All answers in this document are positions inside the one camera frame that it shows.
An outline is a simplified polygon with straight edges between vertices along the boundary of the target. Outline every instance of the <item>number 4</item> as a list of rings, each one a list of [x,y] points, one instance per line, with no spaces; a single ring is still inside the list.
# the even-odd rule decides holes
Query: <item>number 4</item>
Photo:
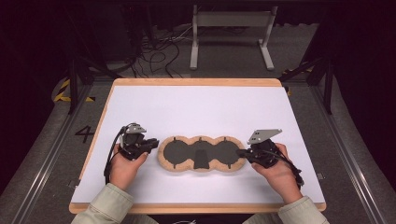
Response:
[[[86,143],[88,136],[94,134],[94,133],[90,133],[90,130],[91,130],[91,127],[87,125],[83,129],[81,129],[78,132],[76,132],[76,135],[83,135],[84,136],[84,141],[82,141],[82,143]]]

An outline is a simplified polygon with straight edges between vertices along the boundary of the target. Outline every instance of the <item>floor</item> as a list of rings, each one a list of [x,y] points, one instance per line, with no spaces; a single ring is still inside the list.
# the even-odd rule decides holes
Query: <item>floor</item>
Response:
[[[190,26],[180,26],[180,35]],[[280,77],[298,66],[317,25],[276,26],[268,44],[275,70],[267,71],[256,28],[200,30],[198,69],[190,70],[191,34],[161,49],[144,49],[124,77]],[[157,31],[158,37],[167,36]],[[120,63],[110,63],[114,69]],[[306,74],[283,83],[290,88],[290,103],[318,174],[331,223],[396,223],[396,194],[378,169],[356,130],[337,88],[332,91],[332,115],[321,99],[323,83],[310,87]],[[54,87],[53,98],[64,80]],[[100,74],[91,86],[79,85],[80,104],[68,114],[69,102],[55,102],[49,119],[0,200],[0,223],[70,223],[68,205],[78,183],[112,79]],[[193,217],[173,217],[174,223]],[[197,223],[205,223],[198,217]]]

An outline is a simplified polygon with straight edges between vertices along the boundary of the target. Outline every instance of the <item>sleeve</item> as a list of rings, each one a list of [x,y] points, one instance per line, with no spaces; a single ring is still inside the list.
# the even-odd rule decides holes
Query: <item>sleeve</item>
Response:
[[[326,217],[319,212],[312,200],[307,196],[281,207],[278,214],[285,224],[329,224]]]
[[[121,223],[133,204],[133,197],[112,184],[103,187],[87,210],[75,216],[72,224]]]

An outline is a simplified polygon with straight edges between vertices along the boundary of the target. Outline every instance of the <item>white board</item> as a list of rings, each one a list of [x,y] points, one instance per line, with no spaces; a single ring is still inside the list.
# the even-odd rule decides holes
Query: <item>white board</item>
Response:
[[[91,158],[71,203],[89,203],[105,185],[103,171],[112,142],[131,122],[147,129],[146,139],[183,135],[228,135],[248,148],[255,130],[281,129],[271,138],[285,144],[301,169],[302,194],[325,203],[312,162],[282,87],[116,86],[97,130]],[[238,171],[173,173],[164,170],[153,149],[128,192],[134,204],[161,203],[283,203],[248,162]]]

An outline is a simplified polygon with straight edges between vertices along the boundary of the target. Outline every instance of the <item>dark background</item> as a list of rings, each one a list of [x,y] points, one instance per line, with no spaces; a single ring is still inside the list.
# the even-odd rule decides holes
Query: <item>dark background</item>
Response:
[[[393,106],[396,20],[391,9],[390,3],[385,1],[343,5],[328,13],[321,7],[280,7],[276,24],[310,24],[320,22],[326,16],[328,23],[320,25],[306,59],[320,57],[326,49],[336,49],[332,54],[334,73],[349,113],[376,163],[396,189],[393,141],[396,134]],[[88,29],[83,34],[87,42],[81,43],[81,36],[73,31],[67,20],[53,18],[53,14],[59,12],[57,10],[59,8],[43,1],[6,1],[0,7],[0,118],[3,127],[0,193],[15,174],[53,108],[52,91],[67,75],[67,65],[73,56],[65,46],[72,46],[83,55],[90,53],[98,62],[106,60],[106,55],[98,50],[100,43],[92,38],[94,31]],[[184,7],[151,7],[150,12],[152,25],[162,29],[191,22],[191,11]],[[64,40],[59,34],[69,36]],[[135,38],[133,43],[128,43],[131,50],[139,50],[136,44],[139,36]]]

